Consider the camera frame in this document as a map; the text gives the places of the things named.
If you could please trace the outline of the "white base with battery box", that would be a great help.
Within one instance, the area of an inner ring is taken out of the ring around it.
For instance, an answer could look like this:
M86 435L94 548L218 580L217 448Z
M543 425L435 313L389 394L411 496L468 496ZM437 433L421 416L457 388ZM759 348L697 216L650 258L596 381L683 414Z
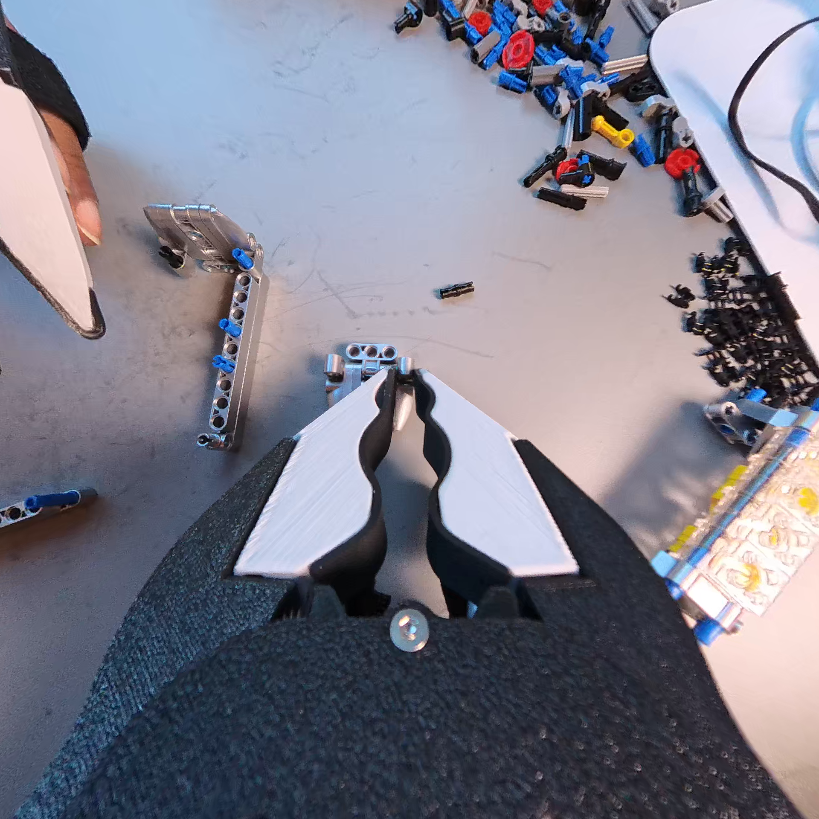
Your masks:
M649 48L655 73L693 130L704 164L768 273L779 273L808 346L818 346L817 218L804 199L737 147L728 111L768 45L805 20L816 1L717 1L669 16ZM818 25L767 58L742 96L738 124L749 149L817 195Z

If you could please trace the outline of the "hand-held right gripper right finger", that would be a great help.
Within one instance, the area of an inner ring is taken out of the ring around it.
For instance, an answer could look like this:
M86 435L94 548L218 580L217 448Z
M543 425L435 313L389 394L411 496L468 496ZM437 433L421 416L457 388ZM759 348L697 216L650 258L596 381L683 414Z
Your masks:
M580 568L536 481L544 458L428 370L415 374L428 501L427 558L447 606L480 604L493 587L576 585Z

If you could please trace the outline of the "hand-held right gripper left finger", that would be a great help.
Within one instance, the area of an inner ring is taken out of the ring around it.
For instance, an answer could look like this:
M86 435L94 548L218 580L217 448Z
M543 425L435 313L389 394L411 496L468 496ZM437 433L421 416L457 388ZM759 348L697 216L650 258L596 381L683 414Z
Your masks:
M355 388L293 442L233 576L311 580L342 602L377 597L386 527L375 472L392 443L392 369Z

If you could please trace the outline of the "silver curved toy panel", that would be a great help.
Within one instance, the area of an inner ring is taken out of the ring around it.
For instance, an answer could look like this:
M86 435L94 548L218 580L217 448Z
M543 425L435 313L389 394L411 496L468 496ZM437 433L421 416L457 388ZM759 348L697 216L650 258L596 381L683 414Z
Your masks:
M415 361L401 355L393 344L350 343L343 353L328 354L324 367L328 407L333 408L382 369L396 373L393 430L402 430L415 405Z

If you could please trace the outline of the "person's left hand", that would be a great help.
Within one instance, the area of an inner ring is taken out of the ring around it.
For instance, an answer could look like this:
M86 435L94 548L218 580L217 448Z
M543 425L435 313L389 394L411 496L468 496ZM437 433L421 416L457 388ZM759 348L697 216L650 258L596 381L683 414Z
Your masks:
M77 134L68 122L53 112L45 108L38 108L38 112L51 139L80 239L87 247L99 247L102 220L97 192Z

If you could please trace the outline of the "long grey beam panel assembly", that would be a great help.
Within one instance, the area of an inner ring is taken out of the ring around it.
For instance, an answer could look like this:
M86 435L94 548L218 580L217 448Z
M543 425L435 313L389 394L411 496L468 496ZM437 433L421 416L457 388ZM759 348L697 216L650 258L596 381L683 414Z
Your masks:
M224 273L229 303L218 322L219 350L211 360L213 390L208 420L197 446L211 451L240 446L269 278L264 249L251 233L214 206L150 204L144 207L159 241L160 256L179 272L191 264L210 273Z

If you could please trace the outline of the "grey desk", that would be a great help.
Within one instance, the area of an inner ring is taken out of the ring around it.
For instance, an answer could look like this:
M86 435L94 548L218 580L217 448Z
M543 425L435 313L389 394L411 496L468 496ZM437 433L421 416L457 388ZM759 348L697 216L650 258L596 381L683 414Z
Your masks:
M557 140L402 2L4 2L90 125L89 261L107 333L67 328L2 259L2 502L92 487L2 535L2 817L73 728L129 605L185 531L326 407L324 356L402 354L527 438L648 556L738 461L663 295L726 231L660 168L570 212L519 179ZM142 209L206 203L265 250L241 447L195 444L226 277L179 275ZM471 295L437 290L474 281Z

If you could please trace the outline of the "pile of colourful toy pieces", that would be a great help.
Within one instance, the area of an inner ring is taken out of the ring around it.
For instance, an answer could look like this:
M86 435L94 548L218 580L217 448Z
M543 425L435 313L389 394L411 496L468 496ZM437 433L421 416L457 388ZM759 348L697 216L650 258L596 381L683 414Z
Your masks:
M613 59L613 26L604 27L610 2L404 2L396 35L438 20L449 42L461 42L470 61L498 70L498 88L531 94L560 127L557 146L521 185L536 199L581 211L609 194L627 163L589 149L601 138L645 169L662 168L681 184L681 212L730 223L734 216L719 187L704 191L694 134L665 93L646 53Z

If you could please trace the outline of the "pile of black toy pieces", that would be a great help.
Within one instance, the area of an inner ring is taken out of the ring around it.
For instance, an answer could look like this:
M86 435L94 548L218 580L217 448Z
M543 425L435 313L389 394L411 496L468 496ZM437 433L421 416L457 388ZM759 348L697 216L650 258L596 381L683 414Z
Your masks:
M682 331L700 339L695 356L711 379L776 408L817 406L817 354L797 326L781 276L763 273L750 244L736 236L716 255L696 255L692 271L699 291L673 285L664 300L681 310Z

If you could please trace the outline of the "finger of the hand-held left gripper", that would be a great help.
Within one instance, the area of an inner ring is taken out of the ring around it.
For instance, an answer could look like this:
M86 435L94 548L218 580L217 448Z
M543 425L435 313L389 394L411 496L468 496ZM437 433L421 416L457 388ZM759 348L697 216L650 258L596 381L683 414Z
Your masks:
M42 117L23 90L1 83L1 245L15 268L80 336L106 325Z

